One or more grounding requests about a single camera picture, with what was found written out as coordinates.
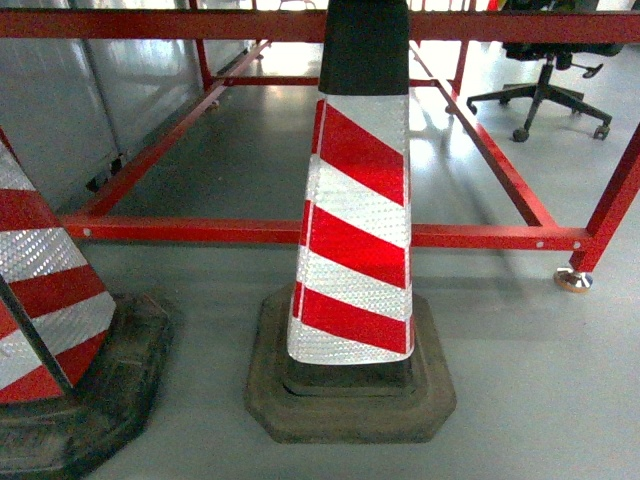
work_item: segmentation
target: metal foot pad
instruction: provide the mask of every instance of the metal foot pad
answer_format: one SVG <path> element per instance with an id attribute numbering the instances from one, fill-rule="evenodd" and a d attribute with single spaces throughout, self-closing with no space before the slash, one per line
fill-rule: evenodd
<path id="1" fill-rule="evenodd" d="M 593 284 L 591 275 L 577 272 L 571 267 L 558 268 L 553 279 L 560 287 L 574 293 L 587 293 Z"/>
<path id="2" fill-rule="evenodd" d="M 415 350 L 404 362 L 295 362 L 286 337 L 292 287 L 262 304 L 245 390 L 249 413 L 282 443 L 419 443 L 456 405 L 429 305 L 414 295 Z"/>
<path id="3" fill-rule="evenodd" d="M 141 433 L 172 338 L 146 297 L 120 297 L 99 354 L 63 397 L 0 406 L 1 479 L 77 479 Z"/>

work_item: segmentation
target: concrete floor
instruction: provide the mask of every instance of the concrete floor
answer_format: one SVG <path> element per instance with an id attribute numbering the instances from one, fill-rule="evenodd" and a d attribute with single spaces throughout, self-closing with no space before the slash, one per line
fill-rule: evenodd
<path id="1" fill-rule="evenodd" d="M 426 50 L 444 72 L 450 48 Z M 260 68 L 301 74 L 319 59 L 317 47 L 274 46 Z M 566 225 L 586 223 L 637 125 L 640 50 L 604 61 L 590 81 L 556 75 L 613 115 L 604 142 L 591 138 L 597 121 L 545 103 L 516 144 L 529 101 L 479 104 L 480 121 Z M 474 44 L 463 94 L 538 71 L 499 44 Z M 230 89 L 115 213 L 299 218 L 315 98 L 305 87 Z M 411 98 L 415 220 L 522 224 L 437 91 Z M 414 289 L 431 304 L 458 395 L 423 445 L 279 445 L 244 411 L 259 305 L 293 281 L 294 247 L 85 244 L 112 292 L 151 293 L 178 326 L 148 428 L 89 478 L 640 479 L 637 206 L 587 295 L 551 280 L 568 253 L 414 251 Z"/>

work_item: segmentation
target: traffic cone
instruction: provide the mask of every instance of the traffic cone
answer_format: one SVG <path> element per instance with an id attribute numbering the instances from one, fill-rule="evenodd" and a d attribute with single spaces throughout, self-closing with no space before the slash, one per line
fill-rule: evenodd
<path id="1" fill-rule="evenodd" d="M 149 299 L 111 297 L 0 141 L 0 477 L 80 475 L 139 433 L 170 338 Z"/>
<path id="2" fill-rule="evenodd" d="M 296 284 L 263 303 L 245 392 L 277 441 L 422 442 L 455 407 L 411 288 L 408 34 L 403 0 L 329 4 Z"/>

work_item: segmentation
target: red metal bar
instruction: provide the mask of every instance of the red metal bar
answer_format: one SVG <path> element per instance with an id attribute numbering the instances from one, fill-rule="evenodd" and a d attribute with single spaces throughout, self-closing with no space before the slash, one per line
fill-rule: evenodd
<path id="1" fill-rule="evenodd" d="M 431 75 L 425 61 L 414 44 L 410 45 L 415 54 L 415 59 L 428 75 Z M 496 175 L 498 181 L 505 189 L 507 195 L 522 215 L 522 218 L 529 226 L 557 227 L 551 214 L 544 204 L 527 185 L 524 178 L 520 176 L 516 168 L 511 164 L 507 156 L 500 150 L 500 147 L 493 141 L 482 125 L 478 123 L 475 116 L 460 102 L 458 94 L 446 80 L 438 79 L 438 89 L 445 97 L 449 106 L 454 110 L 458 119 L 469 134 L 487 164 Z"/>
<path id="2" fill-rule="evenodd" d="M 267 45 L 269 45 L 269 42 L 254 47 L 229 70 L 229 75 L 237 75 L 245 70 Z M 125 165 L 78 213 L 106 215 L 224 92 L 227 87 L 223 83 L 220 80 L 212 85 L 200 98 L 193 110 L 184 115 L 158 143 L 148 146 L 135 159 Z"/>
<path id="3" fill-rule="evenodd" d="M 67 215 L 62 223 L 78 239 L 297 244 L 300 221 Z M 414 247 L 574 250 L 589 246 L 583 228 L 501 225 L 413 225 Z"/>
<path id="4" fill-rule="evenodd" d="M 469 10 L 476 10 L 476 0 L 469 2 Z M 460 93 L 462 89 L 462 78 L 464 76 L 464 67 L 467 64 L 467 53 L 469 52 L 469 40 L 463 40 L 460 45 L 460 54 L 458 55 L 458 63 L 456 64 L 456 74 L 451 82 L 453 89 Z"/>
<path id="5" fill-rule="evenodd" d="M 198 11 L 198 0 L 189 0 L 189 8 Z M 204 47 L 204 40 L 196 39 L 196 50 L 198 51 L 198 64 L 200 65 L 200 77 L 202 78 L 202 87 L 208 90 L 213 85 L 211 71 L 207 62 L 207 51 Z"/>
<path id="6" fill-rule="evenodd" d="M 589 248 L 576 252 L 571 266 L 579 272 L 592 272 L 613 234 L 640 190 L 640 125 L 631 137 L 607 188 L 587 225 L 593 236 Z"/>
<path id="7" fill-rule="evenodd" d="M 287 86 L 316 86 L 318 85 L 318 77 L 295 77 L 295 76 L 271 76 L 261 75 L 255 77 L 213 77 L 214 81 L 224 80 L 227 87 L 239 87 L 244 85 L 287 85 Z M 437 81 L 435 79 L 411 79 L 412 87 L 435 87 Z"/>
<path id="8" fill-rule="evenodd" d="M 411 12 L 412 40 L 640 43 L 635 12 Z M 0 37 L 324 42 L 326 12 L 0 9 Z"/>

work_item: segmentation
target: office chair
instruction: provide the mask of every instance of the office chair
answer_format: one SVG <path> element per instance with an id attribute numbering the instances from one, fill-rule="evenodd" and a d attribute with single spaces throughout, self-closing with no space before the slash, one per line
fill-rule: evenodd
<path id="1" fill-rule="evenodd" d="M 574 0 L 508 0 L 504 10 L 574 10 Z M 573 63 L 573 54 L 579 52 L 594 53 L 605 57 L 617 55 L 623 45 L 618 44 L 586 44 L 586 43 L 504 43 L 502 48 L 507 53 L 507 58 L 513 58 L 521 62 L 544 59 L 540 77 L 537 83 L 505 85 L 503 90 L 483 95 L 474 95 L 467 99 L 467 106 L 475 114 L 478 109 L 473 102 L 484 100 L 498 100 L 500 105 L 506 105 L 514 98 L 529 97 L 533 99 L 527 120 L 522 128 L 513 131 L 513 140 L 524 142 L 529 138 L 529 129 L 536 116 L 538 107 L 543 100 L 551 100 L 554 103 L 564 105 L 571 109 L 572 113 L 585 113 L 591 117 L 602 120 L 602 125 L 596 128 L 593 138 L 604 140 L 609 134 L 611 115 L 582 101 L 583 93 L 575 92 L 562 87 L 551 85 L 551 74 L 554 69 L 567 70 L 570 67 L 578 67 L 585 70 L 583 78 L 593 78 L 602 68 L 587 67 Z"/>

